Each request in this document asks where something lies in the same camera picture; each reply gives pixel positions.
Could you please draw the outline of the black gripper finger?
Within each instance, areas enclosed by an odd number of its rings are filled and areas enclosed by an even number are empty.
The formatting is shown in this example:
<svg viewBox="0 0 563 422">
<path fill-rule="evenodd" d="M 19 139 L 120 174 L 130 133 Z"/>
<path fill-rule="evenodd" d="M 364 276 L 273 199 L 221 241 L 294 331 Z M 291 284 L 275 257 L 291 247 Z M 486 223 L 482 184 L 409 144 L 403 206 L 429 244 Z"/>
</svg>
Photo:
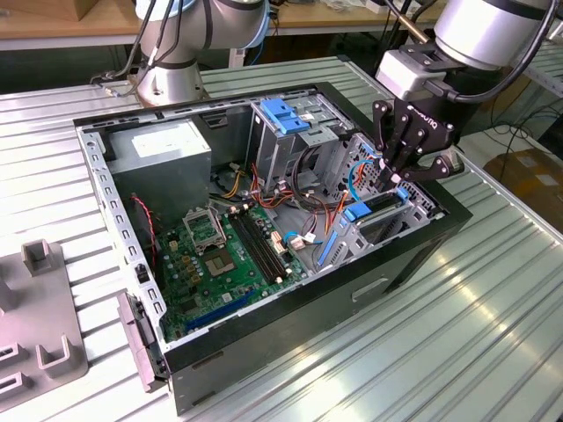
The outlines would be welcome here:
<svg viewBox="0 0 563 422">
<path fill-rule="evenodd" d="M 454 156 L 435 156 L 428 165 L 411 164 L 391 175 L 390 184 L 398 186 L 401 183 L 426 183 L 446 179 L 464 172 L 464 163 Z"/>
<path fill-rule="evenodd" d="M 373 140 L 376 150 L 379 152 L 379 175 L 376 182 L 376 187 L 379 191 L 388 191 L 391 189 L 391 172 L 387 160 L 389 154 L 387 153 L 387 127 L 392 121 L 392 109 L 383 100 L 377 100 L 372 105 L 373 114 Z"/>
</svg>

